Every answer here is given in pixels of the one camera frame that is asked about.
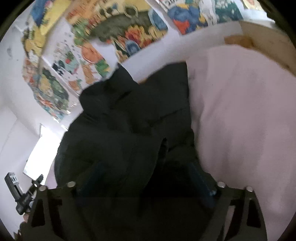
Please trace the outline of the black jacket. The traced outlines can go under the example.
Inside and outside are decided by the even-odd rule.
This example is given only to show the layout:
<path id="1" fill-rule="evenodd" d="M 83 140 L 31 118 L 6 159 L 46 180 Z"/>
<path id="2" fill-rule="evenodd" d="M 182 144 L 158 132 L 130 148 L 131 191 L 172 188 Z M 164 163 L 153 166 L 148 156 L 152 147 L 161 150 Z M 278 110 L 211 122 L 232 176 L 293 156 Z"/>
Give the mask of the black jacket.
<path id="1" fill-rule="evenodd" d="M 85 89 L 80 103 L 54 170 L 59 186 L 78 184 L 94 239 L 199 240 L 215 201 L 195 149 L 186 63 L 142 84 L 119 67 Z"/>

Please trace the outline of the pink bed sheet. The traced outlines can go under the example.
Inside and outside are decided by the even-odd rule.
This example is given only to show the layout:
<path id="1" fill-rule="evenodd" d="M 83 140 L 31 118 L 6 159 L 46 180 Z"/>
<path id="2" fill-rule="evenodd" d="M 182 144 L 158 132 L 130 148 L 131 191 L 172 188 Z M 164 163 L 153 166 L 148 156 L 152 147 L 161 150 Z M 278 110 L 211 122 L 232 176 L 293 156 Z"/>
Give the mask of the pink bed sheet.
<path id="1" fill-rule="evenodd" d="M 295 76 L 238 45 L 186 63 L 203 169 L 230 187 L 253 187 L 267 238 L 278 240 L 295 214 Z"/>

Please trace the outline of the anime girl drawing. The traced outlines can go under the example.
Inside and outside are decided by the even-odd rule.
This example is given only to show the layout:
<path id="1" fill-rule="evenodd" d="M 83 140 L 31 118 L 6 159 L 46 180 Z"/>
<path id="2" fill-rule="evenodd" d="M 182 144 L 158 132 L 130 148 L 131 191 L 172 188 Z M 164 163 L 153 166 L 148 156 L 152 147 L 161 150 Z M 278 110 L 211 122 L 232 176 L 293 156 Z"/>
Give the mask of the anime girl drawing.
<path id="1" fill-rule="evenodd" d="M 60 122 L 69 113 L 69 93 L 46 68 L 25 58 L 22 68 L 24 81 L 33 92 L 34 99 L 53 119 Z"/>

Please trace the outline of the orange juice drawing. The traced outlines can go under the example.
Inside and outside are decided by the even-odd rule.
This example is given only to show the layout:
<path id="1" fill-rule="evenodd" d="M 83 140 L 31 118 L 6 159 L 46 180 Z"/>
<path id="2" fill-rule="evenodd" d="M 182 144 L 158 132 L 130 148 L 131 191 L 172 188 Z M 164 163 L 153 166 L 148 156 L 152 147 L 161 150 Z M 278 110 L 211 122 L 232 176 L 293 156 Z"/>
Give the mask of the orange juice drawing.
<path id="1" fill-rule="evenodd" d="M 112 45 L 98 39 L 80 46 L 77 42 L 72 26 L 62 18 L 48 33 L 42 55 L 43 66 L 75 96 L 109 77 L 117 65 Z"/>

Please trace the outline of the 2024 dragon drawing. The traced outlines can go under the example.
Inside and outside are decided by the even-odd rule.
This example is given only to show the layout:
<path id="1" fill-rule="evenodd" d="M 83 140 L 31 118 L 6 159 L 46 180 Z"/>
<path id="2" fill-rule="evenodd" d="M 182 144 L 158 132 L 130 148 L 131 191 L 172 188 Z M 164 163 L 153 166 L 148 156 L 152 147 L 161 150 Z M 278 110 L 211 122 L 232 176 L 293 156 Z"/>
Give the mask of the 2024 dragon drawing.
<path id="1" fill-rule="evenodd" d="M 158 1 L 181 34 L 243 19 L 234 1 Z"/>

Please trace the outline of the whale landscape drawing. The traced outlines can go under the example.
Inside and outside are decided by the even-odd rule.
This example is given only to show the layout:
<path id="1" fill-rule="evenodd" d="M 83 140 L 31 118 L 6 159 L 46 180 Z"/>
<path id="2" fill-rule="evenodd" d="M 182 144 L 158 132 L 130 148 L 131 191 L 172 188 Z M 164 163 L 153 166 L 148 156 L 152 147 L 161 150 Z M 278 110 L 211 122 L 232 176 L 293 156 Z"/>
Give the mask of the whale landscape drawing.
<path id="1" fill-rule="evenodd" d="M 112 44 L 120 63 L 162 39 L 168 27 L 146 1 L 75 1 L 66 15 L 74 42 Z"/>

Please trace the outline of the wooden bed frame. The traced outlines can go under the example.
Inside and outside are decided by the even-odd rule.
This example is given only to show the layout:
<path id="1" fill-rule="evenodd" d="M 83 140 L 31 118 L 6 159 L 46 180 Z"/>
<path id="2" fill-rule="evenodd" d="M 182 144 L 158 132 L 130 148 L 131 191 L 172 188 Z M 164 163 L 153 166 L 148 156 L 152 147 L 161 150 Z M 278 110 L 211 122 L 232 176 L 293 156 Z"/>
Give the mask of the wooden bed frame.
<path id="1" fill-rule="evenodd" d="M 295 75 L 295 46 L 289 36 L 270 21 L 240 21 L 242 34 L 224 38 L 227 45 L 253 49 Z"/>

